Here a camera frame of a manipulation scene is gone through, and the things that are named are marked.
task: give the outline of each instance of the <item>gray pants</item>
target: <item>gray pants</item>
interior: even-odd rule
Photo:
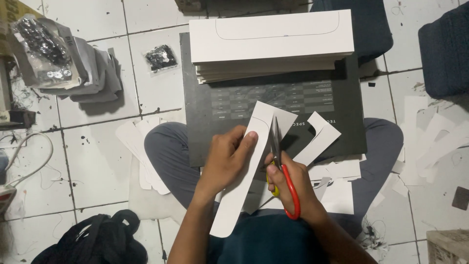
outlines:
[[[361,233],[362,219],[391,172],[404,140],[401,129],[387,120],[365,118],[364,125],[368,153],[366,161],[360,162],[362,178],[352,181],[355,214],[329,214],[354,238]],[[168,122],[153,128],[145,138],[145,151],[168,189],[187,208],[200,170],[189,166],[186,125]],[[284,211],[265,209],[253,215],[270,213]]]

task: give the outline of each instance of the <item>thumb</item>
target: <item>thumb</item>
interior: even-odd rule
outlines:
[[[285,175],[274,164],[267,166],[267,174],[269,175],[269,183],[273,183],[279,189],[280,193],[290,192]]]
[[[251,131],[244,136],[233,154],[233,159],[236,163],[244,163],[248,153],[256,146],[257,139],[258,135],[255,131]]]

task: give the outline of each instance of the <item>hand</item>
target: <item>hand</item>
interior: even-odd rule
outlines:
[[[316,198],[313,186],[310,182],[308,170],[304,164],[294,162],[285,151],[282,151],[282,163],[287,166],[290,178],[295,186],[296,193],[300,199],[301,214],[300,217],[305,220],[315,221],[318,217],[327,215],[321,202]],[[273,160],[273,154],[270,153],[265,158],[265,164],[270,164]],[[267,175],[269,178],[269,191],[273,192],[275,186],[279,189],[279,198],[283,206],[291,214],[295,211],[293,198],[285,180],[285,175],[277,166],[270,164],[267,166]]]
[[[246,129],[238,125],[224,135],[213,136],[196,194],[211,199],[234,182],[257,143],[255,131],[243,138]]]

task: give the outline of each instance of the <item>yellow scissors handle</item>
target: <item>yellow scissors handle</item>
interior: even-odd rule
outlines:
[[[269,183],[269,174],[267,172],[265,173],[265,177],[267,179],[267,183],[270,184]],[[275,191],[272,192],[272,195],[273,196],[279,196],[279,194],[280,194],[279,189],[277,188],[277,186],[275,186]]]

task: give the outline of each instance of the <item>white cable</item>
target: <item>white cable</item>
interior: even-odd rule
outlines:
[[[51,139],[50,139],[48,136],[46,136],[45,134],[43,134],[43,133],[34,132],[34,133],[31,133],[31,134],[27,135],[24,139],[22,139],[22,140],[20,141],[18,147],[16,148],[15,153],[13,153],[13,156],[10,158],[10,161],[8,162],[8,165],[7,165],[7,167],[5,168],[5,171],[7,171],[7,170],[11,167],[11,165],[13,165],[13,162],[15,161],[16,157],[18,156],[18,152],[20,152],[20,149],[21,149],[21,147],[23,146],[23,143],[24,143],[28,138],[30,138],[30,137],[32,137],[32,136],[34,136],[34,135],[41,135],[41,136],[45,137],[45,138],[47,139],[47,141],[49,141],[49,145],[50,145],[50,147],[51,147],[51,150],[50,150],[50,152],[49,152],[49,156],[47,157],[47,159],[45,159],[44,163],[42,163],[42,165],[39,166],[39,168],[35,169],[32,173],[30,173],[30,174],[28,174],[28,175],[26,175],[26,176],[23,176],[23,177],[21,177],[21,178],[19,178],[19,179],[16,179],[16,180],[14,180],[14,181],[11,181],[11,182],[7,183],[7,184],[6,184],[7,186],[8,186],[8,185],[11,185],[12,183],[14,183],[14,182],[17,181],[17,183],[13,186],[13,187],[16,187],[20,182],[26,180],[29,176],[33,175],[34,173],[36,173],[36,172],[38,172],[40,169],[42,169],[42,167],[44,167],[44,166],[49,162],[49,160],[51,159],[52,153],[54,152],[54,146],[52,145]]]

